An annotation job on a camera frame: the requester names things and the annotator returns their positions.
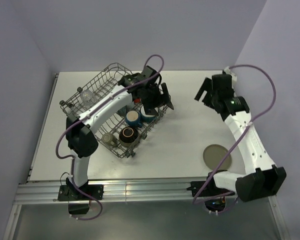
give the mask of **gray floor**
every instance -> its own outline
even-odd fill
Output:
[[[100,218],[76,221],[67,205],[22,206],[14,240],[277,240],[268,199],[211,216],[189,201],[106,203]]]

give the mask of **round plate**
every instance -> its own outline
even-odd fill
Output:
[[[207,146],[203,151],[203,160],[205,165],[209,169],[214,170],[227,152],[228,150],[225,147],[218,144],[212,144]],[[229,155],[225,159],[224,163],[221,165],[219,170],[228,170],[231,164],[232,157],[231,155]]]

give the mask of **dish rack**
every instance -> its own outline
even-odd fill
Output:
[[[102,72],[95,76],[91,81],[89,81],[83,87],[78,87],[77,92],[70,97],[67,101],[60,101],[60,107],[62,111],[68,116],[69,114],[74,114],[79,116],[81,113],[88,110],[81,100],[80,93],[84,90],[90,90],[96,99],[99,101],[107,96],[111,90],[117,85],[118,81],[125,75],[132,74],[132,72],[126,67],[119,63],[112,63],[107,66]],[[130,110],[140,111],[142,108],[142,103],[136,103]],[[118,158],[128,158],[135,155],[134,149],[140,144],[141,140],[146,139],[148,132],[151,128],[163,117],[166,113],[167,106],[164,105],[158,108],[158,116],[150,123],[143,123],[143,127],[138,128],[139,136],[138,138],[129,146],[125,147],[120,142],[116,147],[106,145],[101,140],[103,134],[111,133],[119,139],[119,133],[125,127],[127,123],[124,117],[121,117],[117,113],[111,116],[97,131],[95,137],[98,142],[104,145],[109,151],[115,154]]]

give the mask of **gray wall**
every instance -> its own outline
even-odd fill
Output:
[[[29,170],[51,71],[12,4],[0,0],[0,239],[17,184]]]
[[[255,125],[287,171],[278,198],[292,239],[300,239],[300,0],[268,0],[237,63],[263,67],[277,86],[274,109]],[[237,91],[258,113],[272,97],[269,83],[253,70],[237,72]]]
[[[11,0],[56,71],[220,69],[237,60],[266,0]]]

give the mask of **metal frame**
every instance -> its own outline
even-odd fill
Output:
[[[42,136],[43,128],[45,125],[48,110],[50,108],[52,96],[55,90],[58,74],[55,75],[54,84],[52,87],[47,111],[45,113],[44,121],[42,124],[39,139],[36,145],[34,157],[32,160],[29,176],[31,175],[32,167],[34,164],[37,149]],[[103,184],[104,194],[102,202],[141,202],[141,201],[173,201],[173,200],[191,200],[192,195],[186,188],[190,187],[192,181],[204,181],[205,177],[187,177],[187,178],[152,178],[152,179],[128,179],[128,180],[90,180],[89,184]],[[28,182],[20,184],[15,199],[13,202],[10,217],[5,229],[4,240],[12,240],[14,231],[18,222],[19,214],[22,205],[35,205],[35,204],[68,204],[69,202],[58,202],[57,196],[59,191],[60,182]],[[282,240],[290,240],[290,234],[285,224],[282,212],[280,210],[277,197],[269,197],[272,213],[279,230]],[[74,201],[74,203],[87,203],[88,201]]]

